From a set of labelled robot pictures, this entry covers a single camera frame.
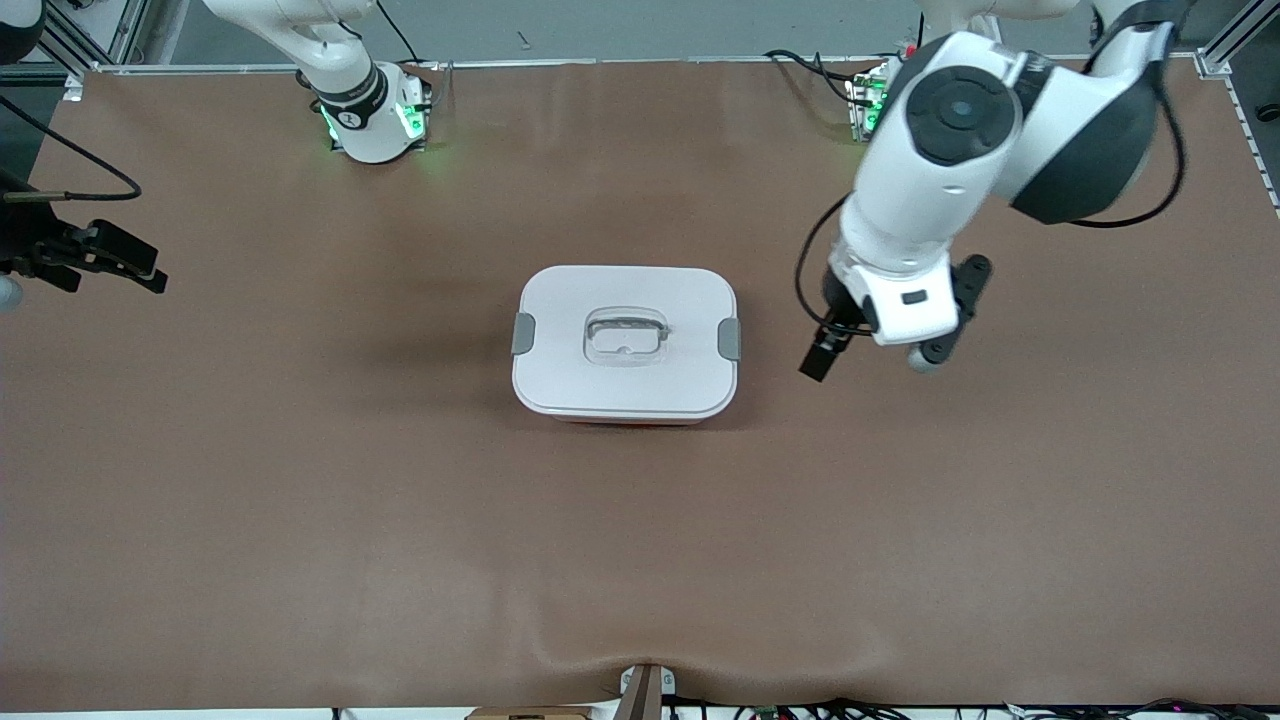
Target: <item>gray floor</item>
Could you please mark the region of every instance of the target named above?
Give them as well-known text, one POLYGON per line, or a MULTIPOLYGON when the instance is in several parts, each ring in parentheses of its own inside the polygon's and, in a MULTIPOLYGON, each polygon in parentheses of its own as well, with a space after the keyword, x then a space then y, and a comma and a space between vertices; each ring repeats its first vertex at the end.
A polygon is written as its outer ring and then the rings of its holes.
MULTIPOLYGON (((1203 45, 1245 0, 1201 0, 1183 46, 1203 45)), ((919 14, 909 0, 384 0, 415 49, 430 60, 599 58, 652 60, 759 55, 774 47, 827 55, 869 55, 914 37, 919 14), (518 33, 529 40, 522 47, 518 33)), ((1064 18, 1005 20, 1005 40, 1046 54, 1087 53, 1092 6, 1064 18)), ((403 46, 381 15, 352 23, 375 58, 399 59, 403 46)), ((173 54, 175 64, 282 61, 259 37, 191 0, 173 54)))
MULTIPOLYGON (((47 123, 54 117, 54 106, 63 96, 63 87, 0 87, 0 94, 47 123)), ((36 164, 36 154, 40 152, 42 140, 40 131, 0 108, 0 165, 18 177, 28 177, 36 164)))

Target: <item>gray latch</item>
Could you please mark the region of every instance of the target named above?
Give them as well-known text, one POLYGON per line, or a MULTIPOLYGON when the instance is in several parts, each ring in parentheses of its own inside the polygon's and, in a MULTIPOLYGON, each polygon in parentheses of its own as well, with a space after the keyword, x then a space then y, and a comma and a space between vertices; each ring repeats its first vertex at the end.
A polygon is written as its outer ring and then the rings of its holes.
POLYGON ((516 331, 511 336, 511 354, 524 355, 534 348, 534 331, 538 323, 529 313, 516 313, 516 331))
POLYGON ((737 363, 742 359, 742 325, 737 318, 724 318, 716 331, 721 357, 737 363))

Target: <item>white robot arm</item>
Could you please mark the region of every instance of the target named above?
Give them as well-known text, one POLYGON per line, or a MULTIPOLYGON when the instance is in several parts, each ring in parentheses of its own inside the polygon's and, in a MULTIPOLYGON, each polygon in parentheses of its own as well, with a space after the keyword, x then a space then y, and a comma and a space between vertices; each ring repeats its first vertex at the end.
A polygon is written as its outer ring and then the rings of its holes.
POLYGON ((911 346, 922 372, 945 363, 991 272, 980 256, 952 268, 951 241, 988 195, 1048 224, 1115 202, 1167 110, 1165 61, 1187 9, 1096 0, 1083 73, 970 32, 918 50, 840 209, 828 311, 812 313, 819 329, 801 372, 820 380, 858 334, 911 346))
POLYGON ((344 24, 375 0, 205 0, 218 17, 257 35, 297 63, 320 99, 329 132, 361 163, 387 163, 426 136, 422 81, 375 63, 344 24))

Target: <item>brown tabletop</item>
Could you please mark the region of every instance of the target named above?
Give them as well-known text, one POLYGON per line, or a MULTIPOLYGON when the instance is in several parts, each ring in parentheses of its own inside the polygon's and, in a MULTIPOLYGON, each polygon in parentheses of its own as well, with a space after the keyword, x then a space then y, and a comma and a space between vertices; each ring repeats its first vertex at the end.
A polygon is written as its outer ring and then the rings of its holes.
MULTIPOLYGON (((55 124, 146 193, 60 211, 173 281, 0 318, 0 710, 585 701, 641 660, 735 703, 1280 701, 1280 224, 1224 86, 1171 86, 1172 209, 992 201, 946 370, 858 342, 817 384, 791 265, 860 150, 794 65, 460 70, 385 167, 288 76, 91 77, 55 124), (724 275, 733 405, 525 410, 512 316, 563 263, 724 275)), ((111 187, 47 145, 33 182, 111 187)))

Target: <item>cable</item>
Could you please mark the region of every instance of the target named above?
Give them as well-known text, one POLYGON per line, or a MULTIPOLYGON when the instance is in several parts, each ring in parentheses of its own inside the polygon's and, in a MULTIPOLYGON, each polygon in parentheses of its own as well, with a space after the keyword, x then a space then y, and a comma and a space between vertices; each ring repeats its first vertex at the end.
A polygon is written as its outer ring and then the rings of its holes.
POLYGON ((836 87, 835 81, 832 81, 832 74, 827 70, 827 65, 823 64, 822 61, 822 53, 814 53, 813 61, 814 64, 818 65, 818 72, 822 73, 823 79, 827 81, 827 87, 829 87, 831 91, 836 94, 836 97, 840 97, 841 100, 849 102, 850 105, 858 105, 859 108, 870 108, 873 105, 873 102, 870 102, 869 100, 855 100, 845 95, 844 91, 836 87))
POLYGON ((1196 712, 1201 715, 1212 715, 1219 720, 1233 720, 1233 714, 1213 707, 1212 705, 1202 705, 1198 702, 1192 702, 1188 700, 1178 700, 1172 697, 1161 698, 1153 702, 1148 702, 1142 707, 1135 707, 1133 710, 1126 710, 1124 712, 1108 712, 1100 707, 1088 707, 1083 710, 1062 708, 1062 707, 1044 707, 1048 712, 1028 712, 1023 720, 1126 720, 1138 715, 1140 712, 1151 712, 1153 710, 1169 708, 1175 712, 1196 712))
POLYGON ((422 61, 425 61, 421 58, 419 58, 417 50, 413 50, 413 46, 410 44, 408 38, 404 37, 403 32, 401 32, 399 26, 396 24, 396 20, 392 19, 392 14, 388 13, 387 8, 383 6, 383 0, 378 0, 378 12, 381 13, 384 18, 387 18, 387 24, 392 26, 392 29, 394 29, 396 35, 399 36, 401 42, 404 44, 404 49, 408 50, 408 60, 401 60, 401 61, 402 63, 422 63, 422 61))
MULTIPOLYGON (((809 318, 813 319, 813 322, 818 323, 823 329, 826 329, 828 332, 833 332, 833 333, 841 333, 841 334, 852 334, 852 336, 870 337, 870 334, 872 334, 870 331, 864 331, 864 329, 859 329, 859 328, 847 328, 845 325, 837 325, 835 323, 828 323, 826 318, 823 318, 822 315, 819 315, 813 309, 813 306, 809 305, 809 301, 805 300, 805 296, 804 296, 804 265, 805 265, 805 261, 809 259, 809 250, 813 249, 813 241, 814 241, 815 237, 818 237, 818 232, 822 231, 822 227, 827 224, 827 220, 829 220, 831 217, 836 214, 836 210, 840 210, 841 205, 845 204, 845 200, 849 200, 849 195, 850 193, 846 193, 844 197, 841 197, 840 200, 837 200, 836 204, 832 205, 831 208, 828 208, 827 211, 823 213, 820 218, 818 218, 818 222, 814 223, 813 229, 809 231, 809 236, 804 240, 804 245, 800 247, 800 258, 796 259, 796 272, 795 272, 795 278, 792 278, 792 279, 794 279, 794 283, 795 283, 796 300, 800 301, 800 307, 803 307, 804 311, 805 311, 805 314, 809 315, 809 318)), ((832 706, 837 707, 837 708, 842 708, 844 706, 837 706, 836 705, 838 702, 850 702, 850 701, 840 700, 840 701, 836 701, 835 703, 832 703, 832 706)))
POLYGON ((827 708, 832 716, 847 719, 847 720, 911 720, 901 711, 890 707, 887 705, 878 705, 874 702, 861 702, 849 698, 836 698, 831 702, 823 703, 819 707, 827 708), (856 711, 858 715, 850 715, 850 710, 856 711))
POLYGON ((351 36, 355 37, 356 40, 364 40, 365 38, 364 35, 360 35, 358 32, 351 29, 351 26, 347 24, 347 20, 338 20, 338 27, 340 27, 342 29, 349 32, 351 36))
POLYGON ((662 705, 663 705, 663 707, 666 707, 668 705, 673 705, 676 707, 680 707, 680 706, 684 706, 684 705, 690 705, 690 706, 692 706, 692 705, 700 705, 703 707, 737 707, 736 705, 721 705, 718 702, 709 702, 707 700, 684 697, 684 696, 678 696, 678 694, 664 694, 664 696, 662 696, 662 705))
POLYGON ((1174 183, 1169 187, 1169 192, 1165 199, 1160 201, 1153 209, 1133 218, 1125 218, 1124 220, 1071 220, 1073 225, 1079 225, 1082 228, 1100 228, 1100 229, 1115 229, 1115 228, 1128 228, 1137 225, 1138 223, 1146 223, 1147 220, 1155 218, 1156 215, 1164 213, 1174 204, 1178 193, 1183 190, 1183 181, 1187 176, 1187 138, 1183 137, 1181 124, 1178 122, 1178 115, 1174 113, 1174 105, 1169 100, 1169 91, 1164 85, 1156 88, 1156 99, 1160 101, 1160 108, 1165 113, 1165 120, 1169 123, 1169 132, 1174 136, 1174 154, 1175 161, 1178 163, 1174 170, 1174 183))
POLYGON ((835 92, 837 97, 840 97, 845 102, 849 102, 850 105, 858 105, 860 108, 870 108, 873 105, 867 100, 855 100, 849 95, 845 95, 845 92, 836 86, 836 81, 852 82, 852 79, 858 76, 833 73, 828 70, 827 65, 822 61, 822 53, 814 53, 812 63, 790 50, 769 50, 768 53, 764 54, 764 56, 772 58, 774 60, 777 60, 778 58, 787 58, 790 60, 795 60, 795 63, 801 68, 809 70, 810 73, 822 76, 822 78, 827 81, 827 87, 829 87, 831 91, 835 92))
MULTIPOLYGON (((778 59, 778 58, 787 58, 788 60, 794 60, 797 65, 800 65, 801 68, 809 70, 810 73, 819 74, 819 76, 823 74, 823 72, 818 68, 818 65, 810 63, 809 60, 805 60, 804 58, 801 58, 800 55, 796 55, 795 53, 792 53, 790 50, 769 50, 768 53, 764 54, 764 56, 765 58, 772 58, 774 60, 778 59)), ((828 72, 826 74, 829 74, 832 78, 838 79, 840 82, 849 82, 849 81, 854 79, 854 76, 846 76, 846 74, 841 74, 841 73, 831 73, 831 72, 828 72)))
POLYGON ((4 95, 0 95, 0 105, 4 105, 5 108, 8 108, 10 113, 13 113, 14 115, 18 115, 19 118, 22 118, 22 120, 26 122, 27 124, 29 124, 31 127, 38 129, 40 132, 47 135, 49 137, 56 140, 58 142, 60 142, 63 145, 65 145, 70 150, 74 150, 77 154, 79 154, 86 160, 93 163, 95 165, 102 168, 104 170, 111 173, 113 176, 115 176, 116 178, 119 178, 120 181, 123 181, 124 184, 129 186, 129 192, 105 192, 105 193, 104 192, 52 192, 52 193, 45 193, 45 195, 52 195, 52 196, 55 196, 55 197, 52 197, 54 200, 84 200, 84 201, 91 201, 91 202, 114 202, 114 201, 120 201, 120 200, 133 200, 134 197, 138 197, 138 196, 142 195, 142 187, 138 183, 133 182, 133 178, 131 178, 129 176, 122 173, 114 165, 111 165, 110 163, 108 163, 106 160, 99 158, 97 155, 93 155, 92 152, 90 152, 88 150, 84 150, 79 145, 76 145, 74 142, 72 142, 70 140, 68 140, 67 137, 64 137, 60 132, 58 132, 55 129, 51 129, 45 123, 37 120, 36 118, 32 118, 31 115, 28 115, 26 113, 26 110, 23 110, 22 108, 14 105, 4 95))

